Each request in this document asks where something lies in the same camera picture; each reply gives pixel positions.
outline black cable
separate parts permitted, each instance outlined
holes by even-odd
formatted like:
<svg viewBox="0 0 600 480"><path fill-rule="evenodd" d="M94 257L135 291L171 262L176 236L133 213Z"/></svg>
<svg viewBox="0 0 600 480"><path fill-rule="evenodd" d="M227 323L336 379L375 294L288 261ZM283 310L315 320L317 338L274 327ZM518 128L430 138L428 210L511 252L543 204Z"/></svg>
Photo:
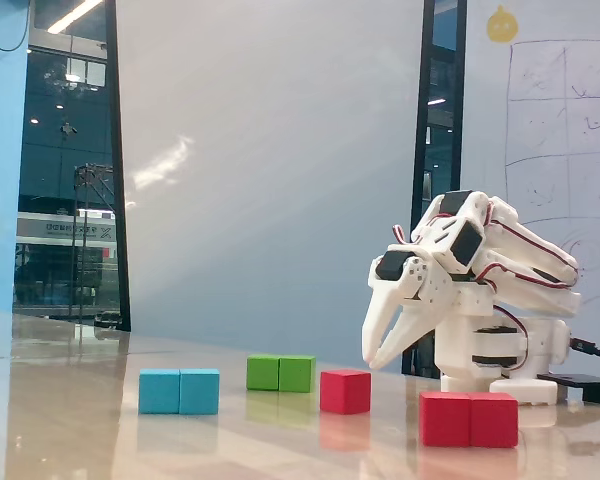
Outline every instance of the black cable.
<svg viewBox="0 0 600 480"><path fill-rule="evenodd" d="M587 342L586 340L582 340L580 338L572 338L569 346L577 352L600 357L600 349L593 342Z"/></svg>
<svg viewBox="0 0 600 480"><path fill-rule="evenodd" d="M28 1L27 3L27 23L24 26L24 33L22 34L22 38L20 39L20 42L18 43L18 45L16 45L13 48L2 48L0 46L0 51L1 52L15 52L17 49L19 49L22 44L24 43L25 39L27 38L27 32L29 31L29 18L31 16L31 0Z"/></svg>

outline whiteboard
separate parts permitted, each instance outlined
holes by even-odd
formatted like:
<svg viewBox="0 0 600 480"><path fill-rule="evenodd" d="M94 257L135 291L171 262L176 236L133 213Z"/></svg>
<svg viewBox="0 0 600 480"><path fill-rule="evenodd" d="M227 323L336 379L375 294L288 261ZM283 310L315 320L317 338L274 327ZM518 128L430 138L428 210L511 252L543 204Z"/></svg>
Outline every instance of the whiteboard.
<svg viewBox="0 0 600 480"><path fill-rule="evenodd" d="M134 333L363 365L369 265L410 220L423 8L117 1Z"/></svg>
<svg viewBox="0 0 600 480"><path fill-rule="evenodd" d="M576 257L568 323L600 347L600 0L471 0L466 48L462 187ZM600 359L557 370L600 375Z"/></svg>

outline sign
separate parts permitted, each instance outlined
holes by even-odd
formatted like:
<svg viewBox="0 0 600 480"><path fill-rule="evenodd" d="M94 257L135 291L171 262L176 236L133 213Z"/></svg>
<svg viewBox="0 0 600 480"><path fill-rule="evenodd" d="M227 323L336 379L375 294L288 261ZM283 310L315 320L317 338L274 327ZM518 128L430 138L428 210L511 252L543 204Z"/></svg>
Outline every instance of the sign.
<svg viewBox="0 0 600 480"><path fill-rule="evenodd" d="M82 245L85 232L84 218L76 223L76 245ZM86 227L87 245L92 247L115 247L115 220L89 218ZM71 245L73 217L68 215L45 215L19 213L17 227L18 243L43 245Z"/></svg>

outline white wall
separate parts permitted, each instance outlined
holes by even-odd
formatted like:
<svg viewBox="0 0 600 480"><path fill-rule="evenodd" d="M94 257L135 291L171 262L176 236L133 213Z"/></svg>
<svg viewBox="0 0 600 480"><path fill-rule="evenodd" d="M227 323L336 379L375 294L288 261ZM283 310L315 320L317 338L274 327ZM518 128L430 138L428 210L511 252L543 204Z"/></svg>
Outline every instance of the white wall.
<svg viewBox="0 0 600 480"><path fill-rule="evenodd" d="M370 262L410 220L422 10L118 0L134 332L362 363Z"/></svg>

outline glossy table surface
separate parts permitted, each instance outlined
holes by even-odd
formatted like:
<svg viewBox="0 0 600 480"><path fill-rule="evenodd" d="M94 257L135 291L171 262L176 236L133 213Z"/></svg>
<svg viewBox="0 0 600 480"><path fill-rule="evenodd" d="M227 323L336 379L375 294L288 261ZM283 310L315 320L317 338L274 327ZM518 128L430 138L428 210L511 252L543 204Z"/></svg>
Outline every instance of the glossy table surface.
<svg viewBox="0 0 600 480"><path fill-rule="evenodd" d="M246 352L7 321L0 479L600 479L600 406L521 408L514 450L425 448L432 380L374 372L371 414L321 414L315 394L246 392ZM217 417L138 416L140 369L189 367L220 369Z"/></svg>

